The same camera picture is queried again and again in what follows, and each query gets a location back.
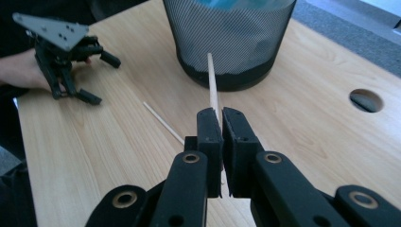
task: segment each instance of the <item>round hole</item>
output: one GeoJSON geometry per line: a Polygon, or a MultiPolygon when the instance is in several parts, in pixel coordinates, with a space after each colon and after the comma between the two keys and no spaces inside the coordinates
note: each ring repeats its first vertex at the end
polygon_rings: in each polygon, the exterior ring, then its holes
{"type": "Polygon", "coordinates": [[[376,209],[378,207],[377,201],[363,192],[353,191],[349,194],[349,197],[351,201],[367,209],[376,209]]]}
{"type": "Polygon", "coordinates": [[[168,224],[170,226],[182,226],[183,225],[183,217],[182,216],[171,216],[168,219],[168,224]]]}
{"type": "Polygon", "coordinates": [[[281,157],[278,156],[277,154],[266,154],[265,160],[268,161],[269,163],[273,163],[273,164],[278,164],[278,163],[281,163],[281,161],[283,161],[281,159],[281,157]]]}
{"type": "Polygon", "coordinates": [[[383,109],[383,101],[376,93],[365,89],[356,89],[349,95],[351,103],[359,110],[377,113],[383,109]]]}
{"type": "Polygon", "coordinates": [[[319,226],[326,227],[326,226],[331,226],[330,221],[328,219],[322,217],[322,216],[315,216],[313,218],[313,221],[319,226]]]}
{"type": "Polygon", "coordinates": [[[196,154],[185,154],[183,157],[183,161],[189,164],[196,163],[200,160],[200,156],[196,154]]]}
{"type": "Polygon", "coordinates": [[[133,191],[120,192],[114,196],[113,206],[115,208],[120,208],[120,209],[127,208],[133,205],[137,199],[138,197],[136,196],[136,193],[133,191]]]}

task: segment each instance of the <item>person's arm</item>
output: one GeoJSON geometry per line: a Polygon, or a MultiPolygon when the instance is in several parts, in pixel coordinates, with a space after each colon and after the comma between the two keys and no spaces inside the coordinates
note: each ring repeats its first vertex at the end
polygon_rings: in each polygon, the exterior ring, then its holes
{"type": "Polygon", "coordinates": [[[0,86],[6,84],[50,91],[50,86],[35,60],[34,49],[0,59],[0,86]]]}

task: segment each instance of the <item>gray carpet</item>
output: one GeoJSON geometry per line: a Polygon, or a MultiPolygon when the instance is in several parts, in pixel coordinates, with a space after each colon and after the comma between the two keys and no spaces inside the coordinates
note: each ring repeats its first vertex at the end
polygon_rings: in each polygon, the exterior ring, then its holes
{"type": "MultiPolygon", "coordinates": [[[[358,0],[298,0],[292,17],[401,78],[401,36],[391,31],[401,18],[358,0]]],[[[0,174],[18,164],[0,148],[0,174]]]]}

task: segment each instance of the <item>wood grain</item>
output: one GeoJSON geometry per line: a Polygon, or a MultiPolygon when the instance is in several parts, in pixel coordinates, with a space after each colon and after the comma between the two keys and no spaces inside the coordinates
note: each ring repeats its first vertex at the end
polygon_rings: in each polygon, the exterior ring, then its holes
{"type": "MultiPolygon", "coordinates": [[[[102,197],[121,184],[146,190],[164,180],[182,145],[149,113],[146,101],[181,137],[196,135],[196,113],[209,91],[179,65],[162,1],[146,2],[91,26],[122,64],[76,64],[76,84],[99,106],[19,98],[39,226],[83,226],[102,197]]],[[[360,184],[401,207],[401,81],[291,20],[270,74],[245,91],[219,93],[242,111],[265,149],[280,151],[321,191],[360,184]],[[355,89],[384,101],[364,113],[355,89]]],[[[248,200],[209,200],[208,226],[254,226],[248,200]]]]}

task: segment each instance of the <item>black mesh trash can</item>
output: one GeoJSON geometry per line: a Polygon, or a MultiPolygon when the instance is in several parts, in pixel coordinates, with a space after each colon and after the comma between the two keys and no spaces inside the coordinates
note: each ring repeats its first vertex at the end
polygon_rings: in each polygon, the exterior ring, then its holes
{"type": "Polygon", "coordinates": [[[271,70],[296,0],[164,0],[178,60],[208,86],[213,54],[220,91],[249,88],[271,70]]]}

